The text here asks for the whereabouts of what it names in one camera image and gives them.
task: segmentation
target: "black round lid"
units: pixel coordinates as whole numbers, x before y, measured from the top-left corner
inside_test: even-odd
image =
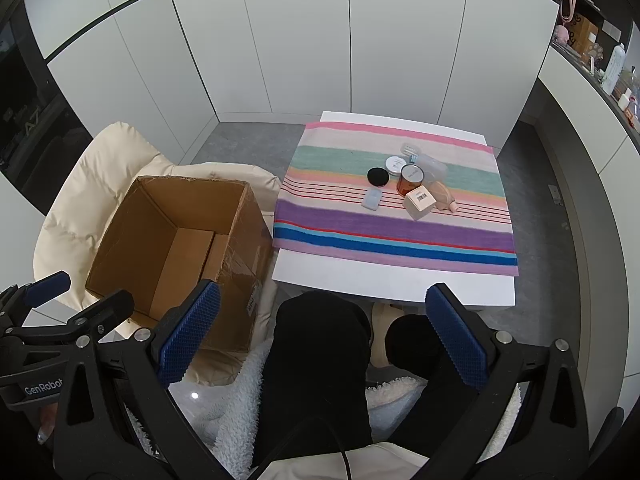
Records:
[[[367,180],[372,186],[382,187],[389,182],[389,174],[384,168],[371,168],[367,173]]]

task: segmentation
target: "black pants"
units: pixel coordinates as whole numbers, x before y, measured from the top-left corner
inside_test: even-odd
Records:
[[[332,425],[347,450],[372,443],[365,398],[369,337],[366,314],[334,294],[308,292],[282,304],[262,374],[254,465],[314,415]],[[396,319],[385,345],[393,365],[429,380],[389,441],[432,456],[478,393],[462,383],[427,317]],[[278,459],[337,451],[334,436],[318,421]]]

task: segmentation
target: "silver screw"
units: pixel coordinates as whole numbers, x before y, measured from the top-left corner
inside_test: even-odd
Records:
[[[81,335],[78,339],[76,339],[76,346],[78,348],[84,348],[91,342],[91,339],[87,335]]]
[[[500,332],[495,333],[495,338],[502,344],[509,344],[513,341],[513,336],[509,332],[505,332],[504,330],[500,330]]]
[[[566,352],[569,349],[569,343],[564,339],[556,339],[556,348],[561,352]]]
[[[146,341],[151,337],[151,330],[148,328],[139,328],[136,330],[136,333],[133,335],[136,341]]]

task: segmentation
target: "person's foot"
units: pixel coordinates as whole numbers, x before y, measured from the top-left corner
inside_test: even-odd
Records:
[[[375,303],[371,311],[371,325],[373,328],[373,343],[371,345],[371,364],[376,368],[389,366],[386,358],[385,336],[391,324],[399,317],[404,316],[400,308],[395,308],[388,303]]]

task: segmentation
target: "striped tablecloth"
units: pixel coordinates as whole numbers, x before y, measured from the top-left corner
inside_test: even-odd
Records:
[[[360,203],[367,171],[399,155],[404,142],[447,165],[458,211],[433,209],[414,221],[395,177],[377,211]],[[301,253],[423,269],[517,276],[511,218],[492,149],[367,124],[306,126],[276,203],[274,246]]]

